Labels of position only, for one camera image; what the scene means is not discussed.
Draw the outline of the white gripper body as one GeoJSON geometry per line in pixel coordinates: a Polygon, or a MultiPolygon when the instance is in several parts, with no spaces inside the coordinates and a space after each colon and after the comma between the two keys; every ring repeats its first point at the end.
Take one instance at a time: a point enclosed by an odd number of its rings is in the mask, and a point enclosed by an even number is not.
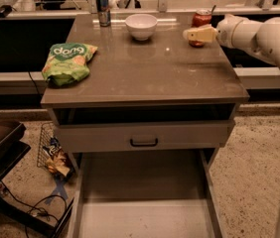
{"type": "Polygon", "coordinates": [[[236,16],[226,14],[217,24],[217,40],[222,46],[232,48],[232,36],[238,23],[239,19],[236,16]]]}

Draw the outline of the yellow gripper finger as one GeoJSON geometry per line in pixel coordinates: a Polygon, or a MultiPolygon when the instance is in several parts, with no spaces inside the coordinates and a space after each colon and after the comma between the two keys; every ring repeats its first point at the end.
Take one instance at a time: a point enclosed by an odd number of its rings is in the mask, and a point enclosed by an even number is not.
{"type": "Polygon", "coordinates": [[[212,26],[190,28],[183,32],[183,37],[190,42],[211,43],[217,37],[217,30],[212,26]]]}

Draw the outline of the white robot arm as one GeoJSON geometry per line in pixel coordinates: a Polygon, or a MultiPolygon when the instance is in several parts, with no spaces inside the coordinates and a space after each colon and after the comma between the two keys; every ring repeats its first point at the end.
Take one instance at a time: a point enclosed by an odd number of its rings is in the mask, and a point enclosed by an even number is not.
{"type": "MultiPolygon", "coordinates": [[[[280,17],[258,22],[226,14],[215,28],[210,24],[192,27],[183,32],[183,37],[187,41],[218,41],[224,47],[242,50],[280,69],[280,17]]],[[[275,238],[280,238],[280,211],[275,238]]]]}

